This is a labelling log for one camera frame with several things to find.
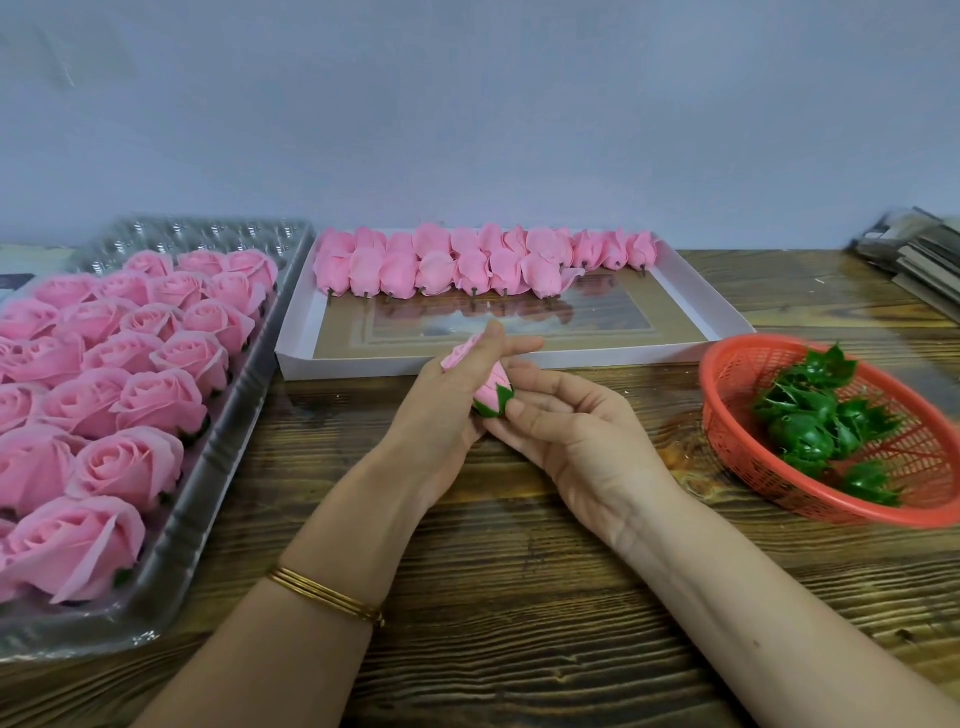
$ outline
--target bangle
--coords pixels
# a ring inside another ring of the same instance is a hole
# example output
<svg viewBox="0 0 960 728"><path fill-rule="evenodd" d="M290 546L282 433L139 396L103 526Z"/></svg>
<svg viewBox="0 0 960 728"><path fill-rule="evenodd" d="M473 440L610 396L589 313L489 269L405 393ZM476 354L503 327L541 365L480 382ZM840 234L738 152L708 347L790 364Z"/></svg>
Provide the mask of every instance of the bangle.
<svg viewBox="0 0 960 728"><path fill-rule="evenodd" d="M280 564L273 565L271 569L267 571L267 578L276 582L281 587L286 587L291 592L305 596L308 599L319 601L328 607L333 607L349 615L365 619L376 627L383 627L387 624L379 609L368 607L366 604L361 604L349 596L334 592L332 589L328 589L315 581L311 581L295 571L285 569Z"/></svg>

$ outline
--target wood grain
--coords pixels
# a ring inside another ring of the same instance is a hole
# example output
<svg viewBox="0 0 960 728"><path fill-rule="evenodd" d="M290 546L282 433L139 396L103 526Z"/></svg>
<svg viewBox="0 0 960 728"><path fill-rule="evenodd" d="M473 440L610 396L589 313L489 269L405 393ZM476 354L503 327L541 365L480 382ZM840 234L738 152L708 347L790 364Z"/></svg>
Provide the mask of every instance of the wood grain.
<svg viewBox="0 0 960 728"><path fill-rule="evenodd" d="M841 340L960 418L960 331L882 274L833 252L685 257L758 329ZM960 529L794 517L713 455L695 365L581 374L630 400L682 487L960 698ZM0 728L128 725L383 435L410 383L278 378L174 627L133 652L0 668ZM386 608L345 725L753 725L649 590L494 441L423 522Z"/></svg>

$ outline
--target white wall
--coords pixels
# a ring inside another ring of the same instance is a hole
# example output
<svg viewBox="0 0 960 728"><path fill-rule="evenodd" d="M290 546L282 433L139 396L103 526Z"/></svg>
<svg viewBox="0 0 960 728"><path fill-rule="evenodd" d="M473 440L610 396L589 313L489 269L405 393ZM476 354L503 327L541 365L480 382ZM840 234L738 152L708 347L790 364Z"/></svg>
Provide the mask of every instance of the white wall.
<svg viewBox="0 0 960 728"><path fill-rule="evenodd" d="M132 58L127 78L72 89L0 73L6 242L81 241L141 210L824 248L889 206L960 197L956 0L0 11L61 38L109 25Z"/></svg>

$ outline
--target red basket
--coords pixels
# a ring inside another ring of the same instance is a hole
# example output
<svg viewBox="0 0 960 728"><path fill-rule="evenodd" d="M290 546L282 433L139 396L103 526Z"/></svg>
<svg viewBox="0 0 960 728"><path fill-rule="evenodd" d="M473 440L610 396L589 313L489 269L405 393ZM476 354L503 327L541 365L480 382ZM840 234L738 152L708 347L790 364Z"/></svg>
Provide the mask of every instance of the red basket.
<svg viewBox="0 0 960 728"><path fill-rule="evenodd" d="M893 377L860 362L841 400L868 397L901 418L888 439L871 443L850 462L882 459L902 506L875 505L847 496L794 470L759 441L763 429L751 411L757 392L810 347L789 336L746 334L714 344L700 365L704 428L720 459L747 485L776 505L815 521L879 521L913 528L960 522L960 436L929 402Z"/></svg>

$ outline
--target woman's right hand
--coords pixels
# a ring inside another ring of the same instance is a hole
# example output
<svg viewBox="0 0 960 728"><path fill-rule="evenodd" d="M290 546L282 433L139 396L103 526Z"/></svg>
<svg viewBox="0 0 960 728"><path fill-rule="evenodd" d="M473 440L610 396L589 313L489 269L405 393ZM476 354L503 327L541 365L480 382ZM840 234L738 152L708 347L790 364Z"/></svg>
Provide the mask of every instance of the woman's right hand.
<svg viewBox="0 0 960 728"><path fill-rule="evenodd" d="M633 408L607 387L529 361L508 361L507 375L516 396L506 420L484 421L487 431L542 468L604 543L627 546L642 497L676 488Z"/></svg>

